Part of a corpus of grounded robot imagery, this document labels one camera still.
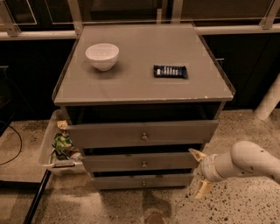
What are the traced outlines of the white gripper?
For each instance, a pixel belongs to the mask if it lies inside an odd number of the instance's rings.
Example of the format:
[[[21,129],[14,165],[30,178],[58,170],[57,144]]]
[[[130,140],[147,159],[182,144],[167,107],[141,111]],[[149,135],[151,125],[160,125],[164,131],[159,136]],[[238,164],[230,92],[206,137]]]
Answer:
[[[217,154],[212,154],[210,156],[207,156],[205,153],[190,149],[189,150],[192,155],[194,156],[195,160],[200,163],[200,169],[202,172],[202,175],[207,180],[201,180],[198,185],[198,191],[195,194],[195,198],[197,200],[202,199],[204,196],[206,196],[214,187],[213,182],[220,182],[223,180],[223,177],[217,172],[215,167],[215,158],[217,157]]]

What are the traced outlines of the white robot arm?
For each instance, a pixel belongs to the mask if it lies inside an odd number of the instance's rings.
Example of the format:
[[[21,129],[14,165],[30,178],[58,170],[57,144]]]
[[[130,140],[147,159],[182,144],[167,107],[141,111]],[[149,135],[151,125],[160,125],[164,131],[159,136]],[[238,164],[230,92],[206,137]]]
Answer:
[[[280,160],[256,143],[240,141],[223,154],[207,155],[195,149],[189,151],[199,163],[197,200],[206,196],[214,183],[229,178],[264,176],[280,184]]]

